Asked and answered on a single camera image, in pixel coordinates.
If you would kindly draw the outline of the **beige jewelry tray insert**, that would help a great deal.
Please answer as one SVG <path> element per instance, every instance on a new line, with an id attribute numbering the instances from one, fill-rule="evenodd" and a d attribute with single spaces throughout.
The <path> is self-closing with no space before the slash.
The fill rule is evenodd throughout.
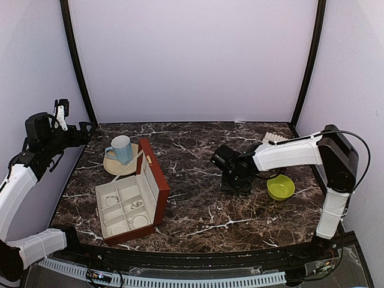
<path id="1" fill-rule="evenodd" d="M 269 142 L 275 143 L 275 142 L 282 142 L 282 141 L 287 141 L 287 140 L 288 140 L 288 138 L 285 138 L 281 135 L 266 132 L 266 134 L 262 140 L 262 143 L 269 143 Z"/>

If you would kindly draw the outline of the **brown leather jewelry box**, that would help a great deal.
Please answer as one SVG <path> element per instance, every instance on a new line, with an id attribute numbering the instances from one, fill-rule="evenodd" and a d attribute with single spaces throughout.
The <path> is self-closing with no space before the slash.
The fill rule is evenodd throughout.
<path id="1" fill-rule="evenodd" d="M 98 216 L 105 243 L 114 246 L 150 235 L 161 224 L 170 187 L 148 139 L 140 139 L 136 174 L 96 186 Z M 132 228 L 132 216 L 145 215 L 145 227 Z"/>

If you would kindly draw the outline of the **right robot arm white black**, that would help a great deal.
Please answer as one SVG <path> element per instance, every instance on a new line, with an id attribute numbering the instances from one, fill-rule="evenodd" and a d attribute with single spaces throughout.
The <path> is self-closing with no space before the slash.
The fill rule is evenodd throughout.
<path id="1" fill-rule="evenodd" d="M 249 193 L 251 184 L 261 172 L 291 166 L 323 166 L 327 192 L 316 238 L 306 248 L 311 260 L 319 260 L 329 251 L 328 240 L 336 233 L 347 212 L 349 199 L 361 183 L 358 176 L 359 155 L 348 141 L 353 133 L 333 124 L 314 134 L 290 140 L 257 142 L 242 152 L 227 145 L 219 146 L 211 163 L 222 171 L 222 189 Z"/>

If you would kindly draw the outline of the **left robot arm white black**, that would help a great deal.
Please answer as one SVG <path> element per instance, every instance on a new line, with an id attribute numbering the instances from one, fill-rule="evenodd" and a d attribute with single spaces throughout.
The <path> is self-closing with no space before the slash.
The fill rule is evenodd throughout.
<path id="1" fill-rule="evenodd" d="M 28 193 L 46 171 L 54 171 L 67 148 L 89 143 L 95 125 L 80 122 L 68 125 L 65 114 L 41 112 L 25 121 L 27 137 L 22 151 L 8 164 L 8 175 L 1 184 L 1 277 L 18 281 L 24 270 L 48 255 L 62 251 L 72 262 L 85 256 L 85 249 L 74 239 L 72 228 L 48 228 L 29 237 L 8 241 L 11 222 Z"/>

